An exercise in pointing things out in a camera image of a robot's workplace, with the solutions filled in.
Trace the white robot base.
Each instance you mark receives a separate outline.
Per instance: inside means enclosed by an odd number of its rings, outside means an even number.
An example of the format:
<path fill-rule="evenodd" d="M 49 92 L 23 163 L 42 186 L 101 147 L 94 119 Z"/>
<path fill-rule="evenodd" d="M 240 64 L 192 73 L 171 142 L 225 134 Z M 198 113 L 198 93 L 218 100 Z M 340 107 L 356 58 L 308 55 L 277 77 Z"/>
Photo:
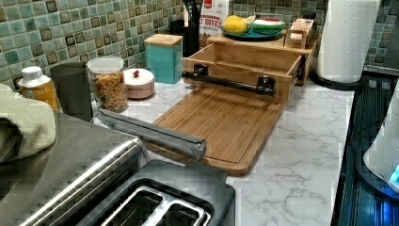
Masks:
<path fill-rule="evenodd" d="M 387 116 L 363 161 L 372 174 L 398 192 L 399 84 L 395 86 Z"/>

